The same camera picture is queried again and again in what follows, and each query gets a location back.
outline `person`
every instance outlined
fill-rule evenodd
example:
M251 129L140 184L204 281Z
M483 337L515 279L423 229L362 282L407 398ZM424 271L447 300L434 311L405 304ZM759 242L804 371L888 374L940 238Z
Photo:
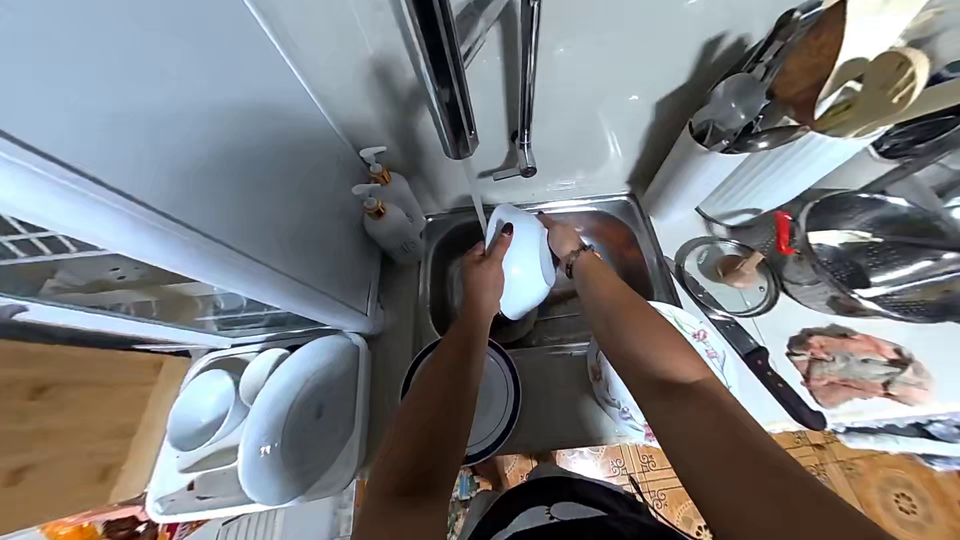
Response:
M572 227L542 213L539 218L551 251L571 269L600 348L715 537L893 538L787 454L684 337L592 256ZM464 255L462 312L387 430L359 509L357 540L445 537L512 233L508 223L486 254L481 242ZM531 478L478 519L471 505L467 521L475 523L461 537L682 537L612 485L572 473Z

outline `tile floor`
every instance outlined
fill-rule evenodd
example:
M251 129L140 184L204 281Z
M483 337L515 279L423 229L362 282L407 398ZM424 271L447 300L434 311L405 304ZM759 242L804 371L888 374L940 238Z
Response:
M935 473L908 455L853 450L828 432L797 431L773 437L810 474L900 540L960 538L960 474ZM500 459L509 486L525 481L537 465L527 455ZM561 467L631 492L634 488L627 475L634 474L647 502L664 517L696 538L712 538L660 449L642 445L578 448L557 451L556 460Z

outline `bracelet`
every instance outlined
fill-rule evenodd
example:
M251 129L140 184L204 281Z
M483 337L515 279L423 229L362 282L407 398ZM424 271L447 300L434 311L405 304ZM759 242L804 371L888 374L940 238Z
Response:
M570 255L566 256L566 268L564 269L564 273L569 280L573 279L573 263L580 258L580 255L588 251L596 253L596 250L593 249L593 244L581 244L579 248L571 252Z

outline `soap dispenser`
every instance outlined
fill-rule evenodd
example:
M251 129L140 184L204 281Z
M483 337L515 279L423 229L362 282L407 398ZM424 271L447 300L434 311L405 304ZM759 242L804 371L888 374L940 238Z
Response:
M371 179L383 186L383 190L379 192L381 200L394 203L410 214L414 219L414 229L419 233L426 227L426 218L423 217L420 203L410 189L410 183L399 173L388 171L386 167L376 162L376 155L386 151L386 146L364 148L360 151L360 157L370 167Z
M398 205L382 198L380 184L360 184L353 194L363 201L363 227L387 255L398 264L413 264L423 258L423 238L414 219Z

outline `backsplash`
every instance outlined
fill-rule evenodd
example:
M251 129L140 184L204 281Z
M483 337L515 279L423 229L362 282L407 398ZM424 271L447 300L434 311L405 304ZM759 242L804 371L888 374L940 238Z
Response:
M468 206L464 167L444 155L407 56L398 1L248 3L346 141L390 147L383 161L407 176L425 211ZM642 190L704 92L795 4L544 2L533 127L540 172L481 180L484 203ZM478 172L514 164L517 20L504 13L467 70Z

